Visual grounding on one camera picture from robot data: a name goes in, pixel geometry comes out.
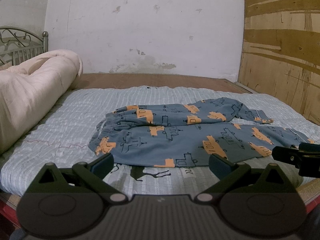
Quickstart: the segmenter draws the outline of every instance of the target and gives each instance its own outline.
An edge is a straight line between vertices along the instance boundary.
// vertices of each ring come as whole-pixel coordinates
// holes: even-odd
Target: wood grain pattern
[[[192,87],[207,88],[215,91],[250,93],[244,88],[227,79],[205,77],[170,75],[170,74],[140,74],[140,73],[93,73],[83,74],[76,89],[115,88],[126,89],[130,87]]]
[[[238,82],[320,125],[320,0],[245,0]]]

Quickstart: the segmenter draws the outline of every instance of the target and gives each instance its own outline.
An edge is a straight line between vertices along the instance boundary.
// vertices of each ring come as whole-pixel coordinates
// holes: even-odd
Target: white wall
[[[244,0],[49,0],[49,49],[85,73],[173,73],[236,81]]]
[[[15,26],[41,36],[47,3],[48,0],[0,0],[0,26]]]

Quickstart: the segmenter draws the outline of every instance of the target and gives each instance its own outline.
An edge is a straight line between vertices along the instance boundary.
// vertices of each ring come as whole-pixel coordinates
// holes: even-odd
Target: metal headboard
[[[25,29],[0,26],[0,66],[8,62],[19,65],[47,51],[48,32],[43,32],[40,38]]]

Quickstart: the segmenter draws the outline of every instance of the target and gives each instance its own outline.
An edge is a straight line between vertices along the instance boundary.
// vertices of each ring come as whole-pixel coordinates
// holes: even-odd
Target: black robotic device
[[[272,155],[305,173],[305,158],[310,157],[304,156],[319,158],[308,147],[275,147]],[[194,199],[134,195],[131,200],[103,182],[113,164],[111,154],[69,169],[47,163],[17,207],[24,239],[320,239],[320,205],[307,216],[302,199],[276,163],[252,169],[214,154],[209,168],[220,181]]]

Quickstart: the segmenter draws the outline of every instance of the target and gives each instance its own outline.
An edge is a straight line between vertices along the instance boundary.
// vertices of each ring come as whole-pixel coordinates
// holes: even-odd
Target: light blue bedsheet
[[[67,91],[36,127],[0,157],[3,165],[0,173],[1,189],[21,196],[45,163],[54,162],[59,168],[66,168],[79,161],[90,162],[97,158],[87,145],[96,124],[106,113],[117,108],[126,105],[188,104],[221,97],[239,100],[251,109],[261,109],[274,119],[273,126],[296,129],[320,143],[319,126],[307,121],[278,99],[265,94],[147,86],[124,90]],[[253,124],[236,118],[232,122]],[[260,168],[274,160],[269,156],[246,162],[254,168]],[[310,180],[298,176],[294,166],[284,163],[280,163],[280,166],[296,187]],[[188,171],[185,168],[144,168],[137,174],[130,166],[115,164],[113,172],[104,181],[129,196],[135,193],[195,195],[218,179],[208,167],[195,167]]]

